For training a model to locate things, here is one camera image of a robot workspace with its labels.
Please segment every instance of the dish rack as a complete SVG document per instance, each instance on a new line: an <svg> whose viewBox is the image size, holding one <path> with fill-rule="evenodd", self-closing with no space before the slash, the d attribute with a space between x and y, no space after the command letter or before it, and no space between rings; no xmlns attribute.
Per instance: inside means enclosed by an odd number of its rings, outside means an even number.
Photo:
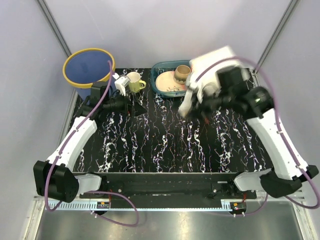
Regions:
<svg viewBox="0 0 320 240"><path fill-rule="evenodd" d="M180 65L187 65L190 68L189 65L190 60L179 60L179 61L163 61L155 64L151 68L151 76L150 76L150 82L152 89L155 93L157 93L162 98L179 98L184 97L186 95L186 91L160 91L156 86L156 80L157 77L168 71L174 71L176 68Z"/></svg>

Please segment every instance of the yellow rim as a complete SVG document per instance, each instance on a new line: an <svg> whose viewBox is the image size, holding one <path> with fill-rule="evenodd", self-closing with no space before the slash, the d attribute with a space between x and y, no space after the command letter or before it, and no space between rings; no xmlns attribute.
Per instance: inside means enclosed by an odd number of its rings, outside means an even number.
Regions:
<svg viewBox="0 0 320 240"><path fill-rule="evenodd" d="M78 54L81 54L81 53L84 53L84 52L88 52L88 51L100 51L100 52L104 52L106 54L108 54L110 57L111 57L111 60L112 60L112 70L114 71L116 69L116 62L115 62L115 59L114 59L114 56L111 55L110 52L106 51L106 50L103 50L101 48L85 48L85 49L82 49L80 51L77 51L75 53L73 53L71 56L69 56L67 58L67 60L64 62L63 64L63 67L62 67L62 74L65 78L65 80L72 86L74 86L75 88L79 88L79 89L89 89L92 87L92 84L93 83L77 83L77 82L74 82L74 81L71 81L67 75L66 75L66 67L67 67L67 64L68 62L76 55ZM103 78L101 78L98 82L101 82L101 81L108 81L110 77L110 72Z"/></svg>

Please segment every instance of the brown cup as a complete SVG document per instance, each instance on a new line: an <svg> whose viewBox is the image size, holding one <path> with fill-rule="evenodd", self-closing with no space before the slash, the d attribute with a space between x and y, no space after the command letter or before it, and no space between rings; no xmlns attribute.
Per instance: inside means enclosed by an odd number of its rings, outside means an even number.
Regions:
<svg viewBox="0 0 320 240"><path fill-rule="evenodd" d="M174 80L178 84L185 84L188 75L191 73L190 67L187 65L180 65L174 71Z"/></svg>

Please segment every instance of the ceramic cup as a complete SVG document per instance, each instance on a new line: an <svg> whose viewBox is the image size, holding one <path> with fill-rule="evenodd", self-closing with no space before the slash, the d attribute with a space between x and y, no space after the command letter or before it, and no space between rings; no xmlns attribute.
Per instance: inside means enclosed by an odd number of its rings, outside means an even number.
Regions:
<svg viewBox="0 0 320 240"><path fill-rule="evenodd" d="M174 80L178 84L185 84L188 75L191 73L190 67L187 65L180 65L174 71Z"/></svg>
<svg viewBox="0 0 320 240"><path fill-rule="evenodd" d="M132 71L126 75L129 79L129 88L133 93L139 92L141 89L146 87L146 82L141 80L140 74L138 72Z"/></svg>

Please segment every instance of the sticker label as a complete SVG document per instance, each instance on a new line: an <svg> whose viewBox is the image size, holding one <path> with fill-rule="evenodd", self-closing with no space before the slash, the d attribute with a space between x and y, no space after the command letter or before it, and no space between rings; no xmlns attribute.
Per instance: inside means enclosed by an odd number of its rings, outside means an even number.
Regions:
<svg viewBox="0 0 320 240"><path fill-rule="evenodd" d="M98 201L96 204L97 209L109 209L109 202Z"/></svg>

